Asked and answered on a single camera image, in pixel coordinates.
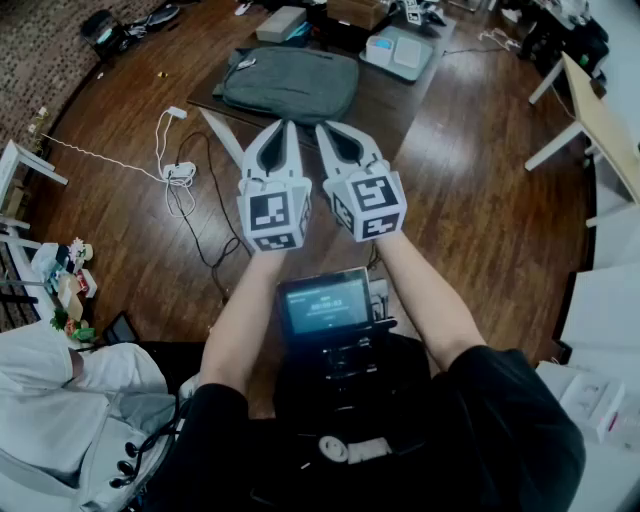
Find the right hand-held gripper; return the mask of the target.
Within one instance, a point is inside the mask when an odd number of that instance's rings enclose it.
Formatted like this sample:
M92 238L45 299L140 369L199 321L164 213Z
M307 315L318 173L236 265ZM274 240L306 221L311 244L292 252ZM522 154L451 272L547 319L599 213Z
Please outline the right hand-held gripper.
M399 173L390 169L375 140L333 121L317 124L315 136L330 209L353 239L365 242L400 231L406 196Z

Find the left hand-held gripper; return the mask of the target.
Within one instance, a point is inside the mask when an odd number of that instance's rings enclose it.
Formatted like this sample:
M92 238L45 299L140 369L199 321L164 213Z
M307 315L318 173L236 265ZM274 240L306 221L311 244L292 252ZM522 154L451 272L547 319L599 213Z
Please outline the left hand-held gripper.
M303 173L294 122L276 121L249 144L238 187L243 234L256 252L288 251L304 245L312 182Z

